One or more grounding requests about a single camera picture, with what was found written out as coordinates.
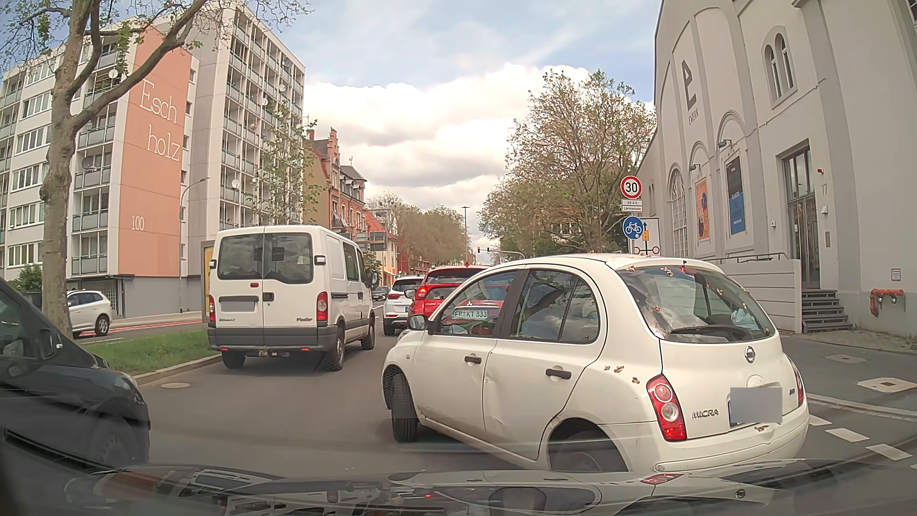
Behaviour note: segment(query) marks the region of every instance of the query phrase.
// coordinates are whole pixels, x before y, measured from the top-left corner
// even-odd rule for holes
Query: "nissan micra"
[[[792,458],[808,431],[773,322],[706,262],[510,262],[409,325],[382,367],[397,442],[424,425],[522,467],[678,473]]]

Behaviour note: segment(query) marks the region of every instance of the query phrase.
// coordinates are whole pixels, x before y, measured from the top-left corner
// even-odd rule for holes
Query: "wheel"
[[[376,347],[376,320],[370,319],[370,331],[366,334],[366,337],[363,337],[363,340],[359,342],[359,347],[363,351],[369,351],[372,348]]]
[[[571,435],[550,456],[551,469],[572,472],[627,471],[611,439],[600,430]]]
[[[105,314],[100,315],[99,319],[95,320],[95,336],[105,337],[108,334],[109,324],[111,324],[111,321],[108,320],[108,316]]]
[[[245,365],[245,355],[238,351],[224,351],[223,365],[226,369],[241,369]]]
[[[392,436],[398,443],[417,440],[417,412],[407,378],[403,374],[392,379]]]
[[[127,421],[121,418],[100,420],[89,443],[89,458],[103,466],[123,467],[136,462],[137,439]]]
[[[335,340],[335,349],[325,353],[325,370],[329,373],[335,373],[344,368],[344,329],[337,329],[337,339]]]

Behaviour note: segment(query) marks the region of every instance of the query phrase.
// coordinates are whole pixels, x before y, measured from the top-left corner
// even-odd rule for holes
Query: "door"
[[[484,367],[497,343],[497,322],[517,273],[505,271],[463,286],[414,351],[411,393],[431,420],[483,437]]]
[[[819,288],[821,284],[818,207],[809,174],[811,165],[809,149],[783,160],[790,213],[790,255],[801,262],[802,288]]]
[[[528,270],[484,371],[484,428],[507,451],[535,460],[542,434],[602,352],[597,289],[563,268]]]
[[[265,233],[261,292],[265,329],[316,326],[315,303],[322,288],[315,280],[312,241],[312,234],[304,231]],[[296,345],[302,338],[300,332],[265,330],[264,342]]]
[[[264,228],[231,232],[216,243],[216,269],[211,271],[210,295],[216,308],[216,333],[225,344],[263,345],[261,301],[264,275]]]

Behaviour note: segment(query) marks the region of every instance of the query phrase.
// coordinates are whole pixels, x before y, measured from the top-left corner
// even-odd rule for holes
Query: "road marking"
[[[860,441],[865,441],[869,439],[868,437],[866,437],[866,435],[856,433],[846,428],[832,428],[831,430],[826,430],[826,432],[832,434],[835,437],[840,437],[841,439],[845,441],[849,441],[851,443],[858,443]]]
[[[823,420],[822,418],[818,416],[813,416],[809,414],[809,424],[811,424],[811,426],[824,426],[824,425],[831,424],[831,422],[828,420]]]
[[[913,457],[913,455],[903,452],[894,446],[888,446],[887,444],[873,444],[872,446],[867,446],[866,449],[872,450],[877,454],[885,455],[893,461],[900,461],[901,459]]]

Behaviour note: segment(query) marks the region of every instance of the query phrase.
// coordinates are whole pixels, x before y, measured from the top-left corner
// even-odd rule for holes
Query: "road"
[[[322,477],[514,468],[427,430],[417,443],[394,442],[380,386],[381,364],[394,343],[393,337],[377,331],[374,350],[364,352],[351,344],[344,370],[338,373],[315,372],[315,361],[249,358],[241,370],[230,371],[218,364],[144,386],[153,420],[151,461]],[[836,364],[825,359],[822,352],[837,351],[836,346],[819,345],[829,348],[809,353],[812,348],[800,347],[798,342],[787,344],[803,376],[811,373],[812,384],[821,389],[819,394],[842,392],[846,384],[855,384],[861,376],[872,377],[874,371],[866,370],[864,375],[851,368],[833,385],[820,383],[828,382],[822,376],[831,375],[831,366],[822,362]],[[911,376],[917,375],[917,357],[884,354],[869,360],[869,367],[880,367],[883,361],[910,364]],[[165,388],[164,383],[188,387]],[[917,422],[819,405],[812,405],[812,415],[816,424],[810,428],[801,456],[857,457],[917,466],[913,456],[917,455],[917,443],[912,442]],[[899,460],[891,461],[883,454]]]

